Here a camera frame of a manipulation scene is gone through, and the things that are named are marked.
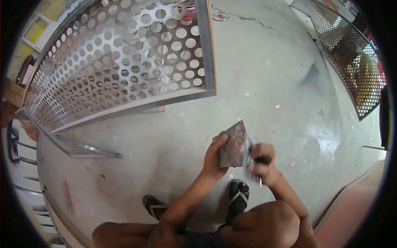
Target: metal screen panel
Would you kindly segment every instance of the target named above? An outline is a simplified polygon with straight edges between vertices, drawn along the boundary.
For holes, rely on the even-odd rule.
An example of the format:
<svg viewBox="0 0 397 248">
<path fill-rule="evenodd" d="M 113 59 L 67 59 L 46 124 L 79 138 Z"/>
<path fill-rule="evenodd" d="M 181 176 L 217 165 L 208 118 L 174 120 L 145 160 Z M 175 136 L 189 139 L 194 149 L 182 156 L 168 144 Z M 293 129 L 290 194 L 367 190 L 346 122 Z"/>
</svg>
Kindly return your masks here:
<svg viewBox="0 0 397 248">
<path fill-rule="evenodd" d="M 386 85 L 382 63 L 373 45 L 348 20 L 316 0 L 294 0 L 291 7 L 313 22 L 321 52 L 338 73 L 362 120 L 379 104 Z"/>
</svg>

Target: metal rod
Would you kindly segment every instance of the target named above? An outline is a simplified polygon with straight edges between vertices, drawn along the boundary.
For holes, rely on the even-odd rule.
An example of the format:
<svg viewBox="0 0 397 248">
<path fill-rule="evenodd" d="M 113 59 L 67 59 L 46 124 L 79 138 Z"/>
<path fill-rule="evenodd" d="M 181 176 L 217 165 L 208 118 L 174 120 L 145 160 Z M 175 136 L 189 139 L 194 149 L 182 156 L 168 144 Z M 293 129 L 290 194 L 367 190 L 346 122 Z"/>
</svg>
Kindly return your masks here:
<svg viewBox="0 0 397 248">
<path fill-rule="evenodd" d="M 36 195 L 36 196 L 43 196 L 42 192 L 37 192 L 37 191 L 30 190 L 30 189 L 27 189 L 27 188 L 22 188 L 22 187 L 19 187 L 18 185 L 14 185 L 14 187 L 16 189 L 20 190 L 20 191 L 24 191 L 24 192 L 29 193 L 29 194 L 33 194 L 33 195 Z"/>
</svg>

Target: flip-flop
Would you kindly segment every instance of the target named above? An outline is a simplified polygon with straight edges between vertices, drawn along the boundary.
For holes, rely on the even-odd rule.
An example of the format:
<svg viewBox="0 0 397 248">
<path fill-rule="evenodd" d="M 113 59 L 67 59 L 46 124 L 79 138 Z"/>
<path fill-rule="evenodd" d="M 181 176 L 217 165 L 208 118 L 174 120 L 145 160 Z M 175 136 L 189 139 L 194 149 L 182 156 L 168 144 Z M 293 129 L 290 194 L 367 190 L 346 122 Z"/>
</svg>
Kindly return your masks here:
<svg viewBox="0 0 397 248">
<path fill-rule="evenodd" d="M 160 220 L 168 207 L 154 196 L 147 194 L 142 198 L 142 203 L 151 216 Z"/>
<path fill-rule="evenodd" d="M 229 207 L 225 218 L 226 224 L 231 224 L 234 217 L 244 213 L 248 205 L 249 187 L 240 179 L 234 179 L 229 183 Z"/>
</svg>

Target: red object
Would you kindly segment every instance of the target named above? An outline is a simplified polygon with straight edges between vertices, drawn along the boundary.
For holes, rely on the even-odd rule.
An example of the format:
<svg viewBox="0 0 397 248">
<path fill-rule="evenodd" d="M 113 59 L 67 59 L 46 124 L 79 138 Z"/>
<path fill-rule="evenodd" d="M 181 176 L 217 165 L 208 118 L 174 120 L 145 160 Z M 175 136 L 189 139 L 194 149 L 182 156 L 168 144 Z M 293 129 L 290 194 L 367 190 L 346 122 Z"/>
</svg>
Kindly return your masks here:
<svg viewBox="0 0 397 248">
<path fill-rule="evenodd" d="M 184 15 L 181 18 L 181 23 L 183 25 L 190 25 L 190 24 L 192 24 L 192 22 L 193 22 L 193 19 L 190 16 L 188 16 L 188 15 Z"/>
</svg>

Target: knee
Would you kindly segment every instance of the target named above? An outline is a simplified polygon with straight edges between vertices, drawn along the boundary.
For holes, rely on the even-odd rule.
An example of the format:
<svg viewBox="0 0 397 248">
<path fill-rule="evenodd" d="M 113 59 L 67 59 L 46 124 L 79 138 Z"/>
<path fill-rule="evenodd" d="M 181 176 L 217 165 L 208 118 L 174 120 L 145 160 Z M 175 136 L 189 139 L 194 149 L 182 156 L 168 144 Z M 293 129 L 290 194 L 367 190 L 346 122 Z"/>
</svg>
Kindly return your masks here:
<svg viewBox="0 0 397 248">
<path fill-rule="evenodd" d="M 300 219 L 284 201 L 274 201 L 261 207 L 260 218 L 272 229 L 272 247 L 291 247 L 299 236 Z"/>
<path fill-rule="evenodd" d="M 106 247 L 107 236 L 109 235 L 109 231 L 112 229 L 111 226 L 113 224 L 113 222 L 105 222 L 95 228 L 92 234 L 95 248 Z"/>
</svg>

